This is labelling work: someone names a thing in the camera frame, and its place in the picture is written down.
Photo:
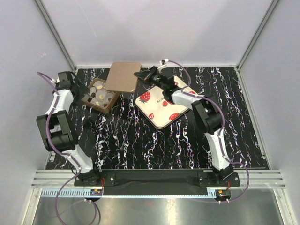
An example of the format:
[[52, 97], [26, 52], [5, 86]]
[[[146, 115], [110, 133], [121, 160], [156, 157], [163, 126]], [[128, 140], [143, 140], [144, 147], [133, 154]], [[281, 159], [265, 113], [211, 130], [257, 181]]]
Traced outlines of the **brown chocolate box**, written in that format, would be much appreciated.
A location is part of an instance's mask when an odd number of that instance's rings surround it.
[[108, 91], [106, 81], [95, 78], [88, 86], [89, 92], [81, 99], [84, 105], [102, 113], [108, 113], [120, 96], [119, 92]]

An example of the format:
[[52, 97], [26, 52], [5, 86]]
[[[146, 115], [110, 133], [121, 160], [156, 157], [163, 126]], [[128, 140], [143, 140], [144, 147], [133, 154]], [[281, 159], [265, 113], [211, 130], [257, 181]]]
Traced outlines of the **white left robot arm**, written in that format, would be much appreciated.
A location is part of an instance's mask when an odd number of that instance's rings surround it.
[[79, 146], [79, 138], [69, 117], [72, 103], [83, 98], [89, 89], [80, 82], [74, 72], [58, 73], [57, 79], [37, 72], [53, 89], [53, 100], [48, 111], [37, 117], [37, 126], [47, 151], [64, 157], [75, 168], [75, 179], [83, 184], [95, 186], [101, 181], [101, 174]]

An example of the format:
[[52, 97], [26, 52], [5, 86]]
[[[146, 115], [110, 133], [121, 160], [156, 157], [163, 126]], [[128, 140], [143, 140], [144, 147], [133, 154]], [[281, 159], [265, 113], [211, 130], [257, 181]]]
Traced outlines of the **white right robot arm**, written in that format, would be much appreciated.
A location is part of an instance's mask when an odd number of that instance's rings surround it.
[[233, 174], [233, 162], [226, 152], [224, 140], [225, 117], [213, 97], [192, 94], [184, 91], [173, 75], [161, 74], [159, 67], [135, 72], [134, 75], [147, 85], [155, 85], [162, 89], [165, 100], [189, 108], [193, 111], [196, 124], [208, 141], [213, 170], [214, 183], [223, 186]]

